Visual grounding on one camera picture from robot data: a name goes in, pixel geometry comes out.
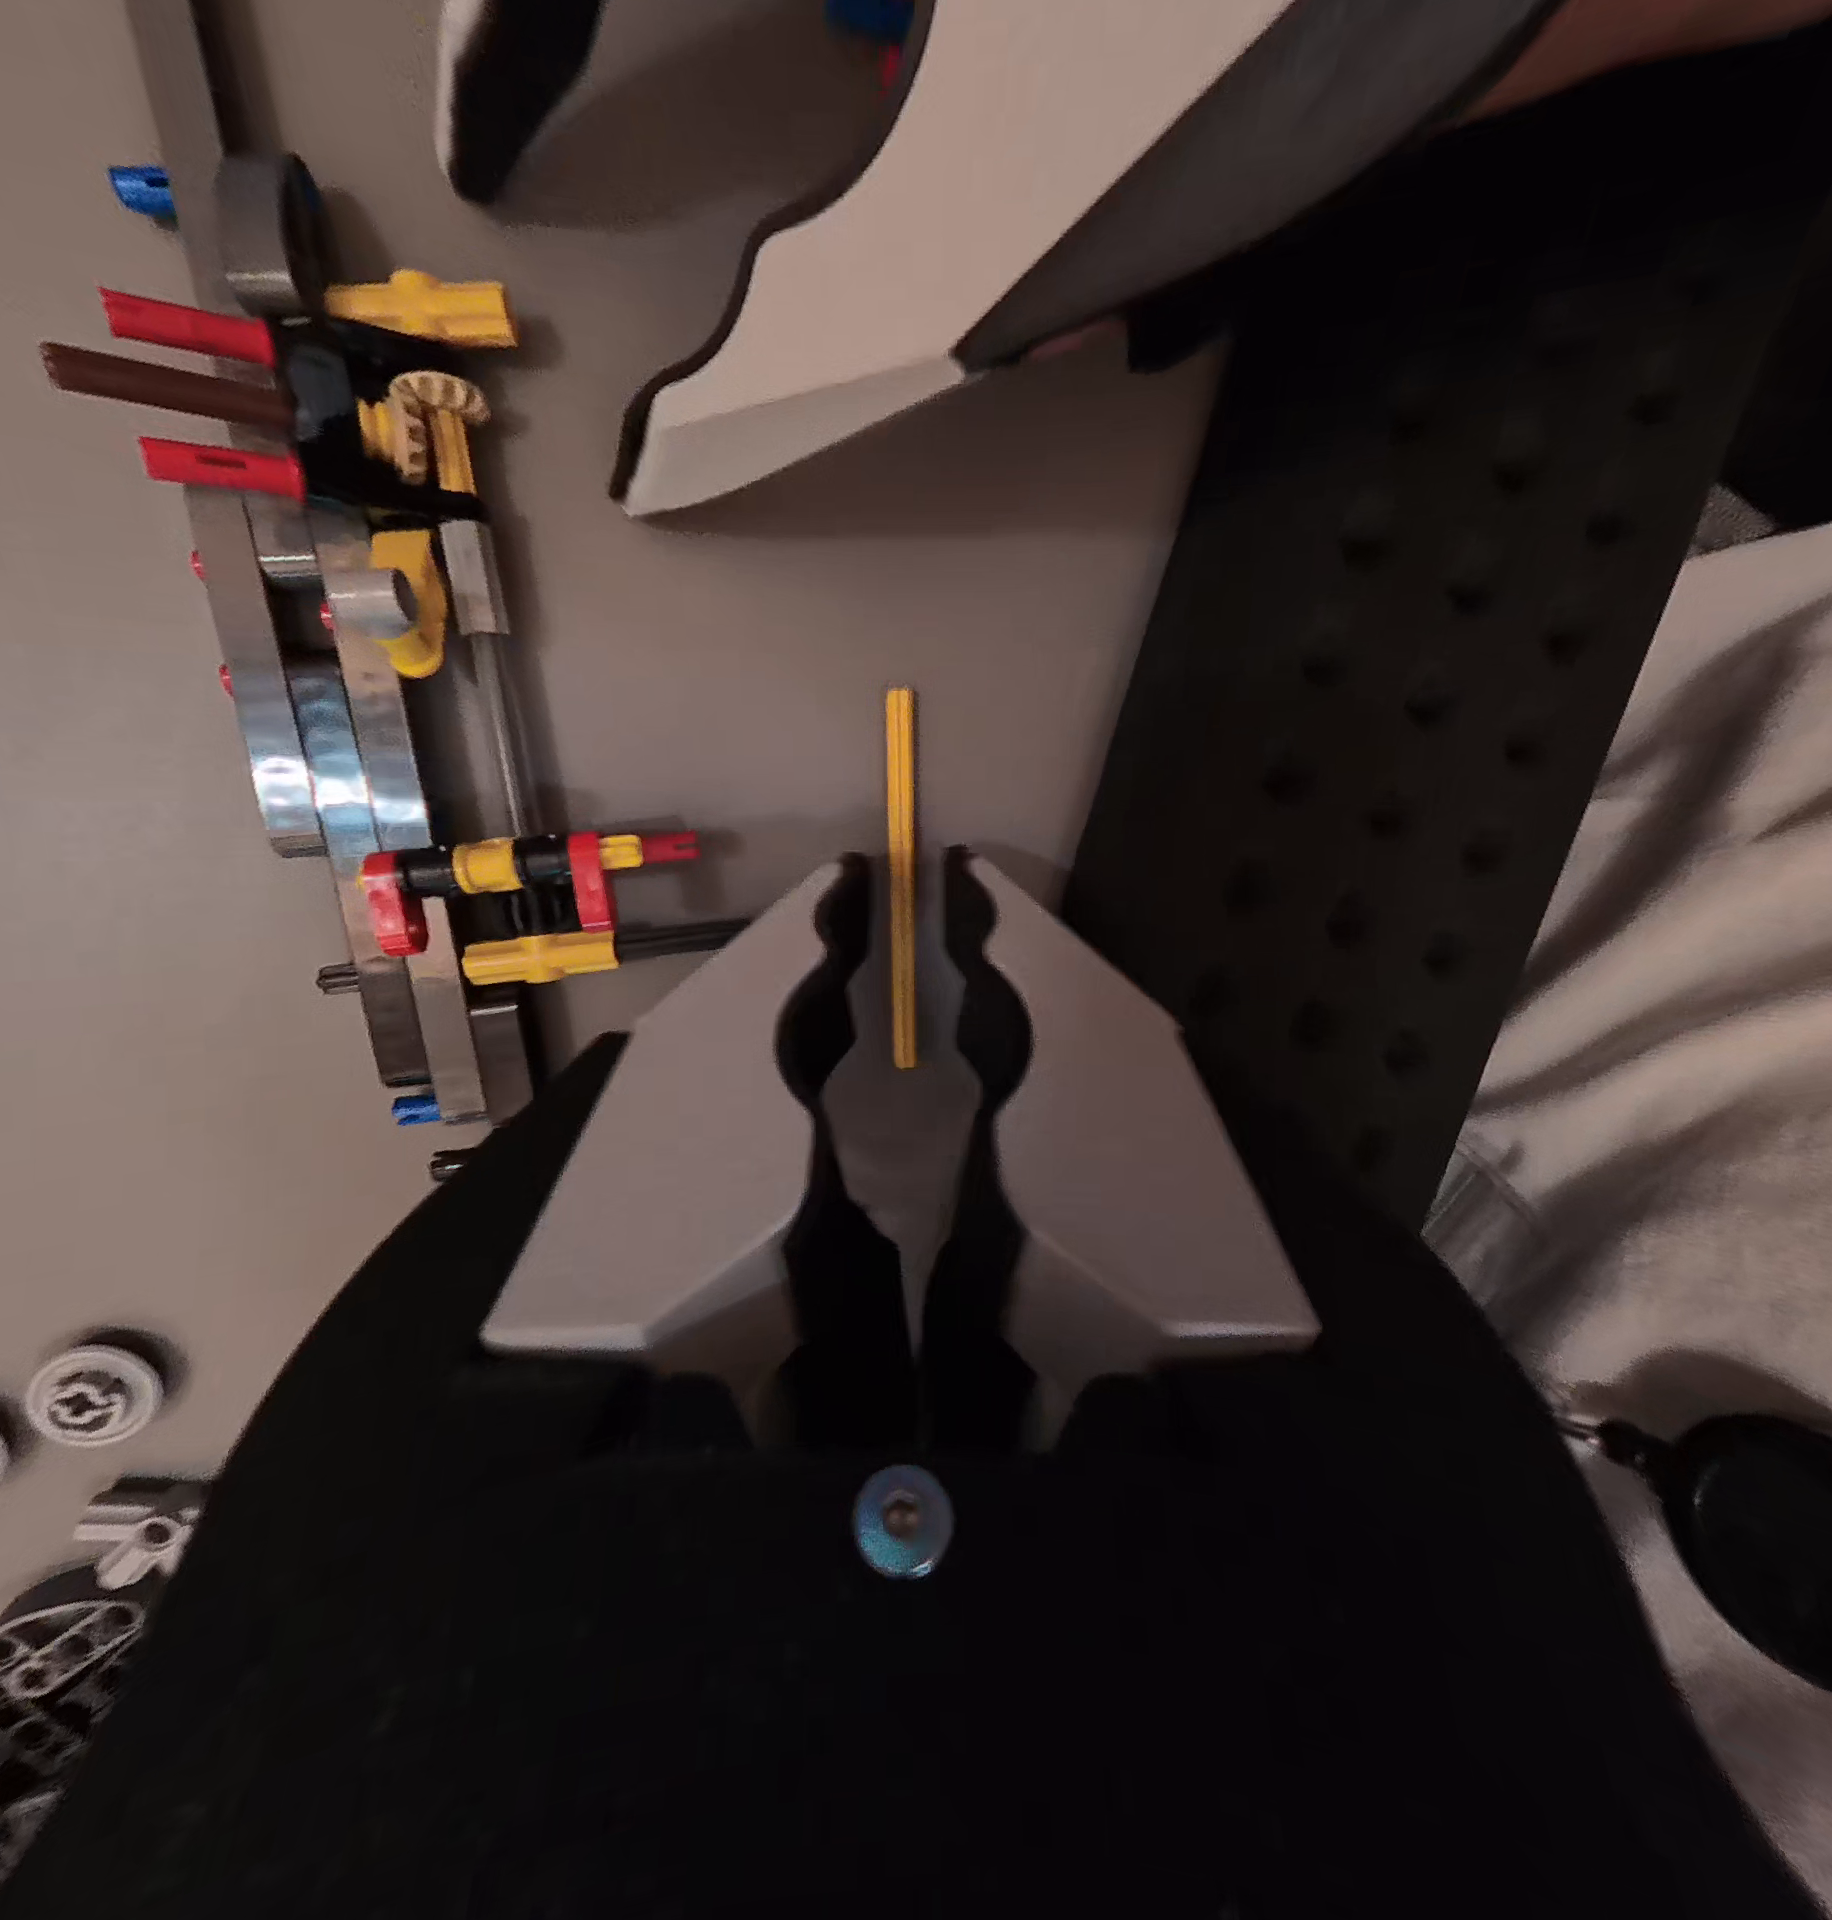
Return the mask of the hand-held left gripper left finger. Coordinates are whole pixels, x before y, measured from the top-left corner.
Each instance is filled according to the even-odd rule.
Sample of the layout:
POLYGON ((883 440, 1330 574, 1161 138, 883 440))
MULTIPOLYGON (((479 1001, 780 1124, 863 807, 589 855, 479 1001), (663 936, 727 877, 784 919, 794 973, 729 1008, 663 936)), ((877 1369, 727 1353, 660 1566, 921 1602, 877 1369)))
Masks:
POLYGON ((868 925, 870 896, 863 855, 812 870, 633 1028, 482 1325, 490 1353, 786 1357, 814 1119, 784 1080, 784 1013, 824 963, 847 987, 840 919, 868 925))

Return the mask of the grey lego beam assembly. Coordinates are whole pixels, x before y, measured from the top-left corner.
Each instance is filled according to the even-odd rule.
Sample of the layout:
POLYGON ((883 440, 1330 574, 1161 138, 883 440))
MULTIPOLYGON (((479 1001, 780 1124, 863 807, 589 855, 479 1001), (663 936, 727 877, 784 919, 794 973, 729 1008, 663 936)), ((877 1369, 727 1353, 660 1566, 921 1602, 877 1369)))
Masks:
POLYGON ((304 158, 235 124, 212 5, 122 13, 161 162, 112 189, 179 241, 194 300, 103 286, 110 336, 171 359, 42 345, 46 373, 222 434, 138 449, 185 499, 265 839, 327 868, 345 957, 317 987, 359 1008, 401 1130, 489 1130, 542 1075, 538 990, 750 921, 621 913, 618 881, 698 859, 685 828, 544 828, 472 461, 473 364, 521 340, 503 284, 343 275, 304 158))

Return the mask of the long yellow lego axle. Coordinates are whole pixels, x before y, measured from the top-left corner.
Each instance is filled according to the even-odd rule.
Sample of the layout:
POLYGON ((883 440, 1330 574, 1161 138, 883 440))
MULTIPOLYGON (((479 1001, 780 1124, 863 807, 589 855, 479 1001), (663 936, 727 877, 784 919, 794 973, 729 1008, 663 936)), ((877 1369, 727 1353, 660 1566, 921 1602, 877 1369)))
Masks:
POLYGON ((883 698, 885 871, 889 934, 889 1043, 899 1071, 920 1065, 918 1019, 918 701, 896 686, 883 698))

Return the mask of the black perforated panel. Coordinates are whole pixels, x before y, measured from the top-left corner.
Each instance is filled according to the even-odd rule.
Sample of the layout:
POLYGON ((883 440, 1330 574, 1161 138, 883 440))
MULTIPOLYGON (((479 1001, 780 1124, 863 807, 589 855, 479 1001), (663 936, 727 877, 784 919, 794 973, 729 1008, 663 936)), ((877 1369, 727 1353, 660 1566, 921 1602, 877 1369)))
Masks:
POLYGON ((1065 916, 1432 1209, 1832 194, 1832 19, 1426 139, 1243 261, 1065 916))

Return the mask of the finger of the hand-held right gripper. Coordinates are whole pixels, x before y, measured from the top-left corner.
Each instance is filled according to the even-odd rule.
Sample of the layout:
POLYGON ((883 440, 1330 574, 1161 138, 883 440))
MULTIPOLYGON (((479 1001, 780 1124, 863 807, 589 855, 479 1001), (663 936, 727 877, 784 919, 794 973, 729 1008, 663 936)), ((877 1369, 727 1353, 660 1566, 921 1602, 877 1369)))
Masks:
POLYGON ((750 237, 705 345, 637 396, 621 510, 707 506, 972 381, 972 328, 1285 13, 926 5, 877 147, 750 237))
POLYGON ((446 5, 435 154, 472 206, 780 206, 859 150, 859 59, 799 1, 446 5))

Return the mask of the person's right hand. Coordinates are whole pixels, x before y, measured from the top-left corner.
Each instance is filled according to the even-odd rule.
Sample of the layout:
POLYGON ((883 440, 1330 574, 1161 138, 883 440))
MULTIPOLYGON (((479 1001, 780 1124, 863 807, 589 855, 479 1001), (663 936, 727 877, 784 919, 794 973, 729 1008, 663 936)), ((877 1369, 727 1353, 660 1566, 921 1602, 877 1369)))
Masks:
POLYGON ((1780 38, 1832 1, 1563 1, 1456 124, 1518 112, 1625 67, 1780 38))

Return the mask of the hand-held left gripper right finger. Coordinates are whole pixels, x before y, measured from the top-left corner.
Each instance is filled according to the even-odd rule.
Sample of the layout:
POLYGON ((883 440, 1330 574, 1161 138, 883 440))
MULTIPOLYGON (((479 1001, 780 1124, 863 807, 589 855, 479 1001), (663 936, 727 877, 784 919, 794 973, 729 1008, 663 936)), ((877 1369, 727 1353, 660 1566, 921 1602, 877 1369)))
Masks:
POLYGON ((966 847, 947 955, 977 1080, 947 1357, 1086 1384, 1310 1348, 1318 1313, 1168 1011, 966 847))

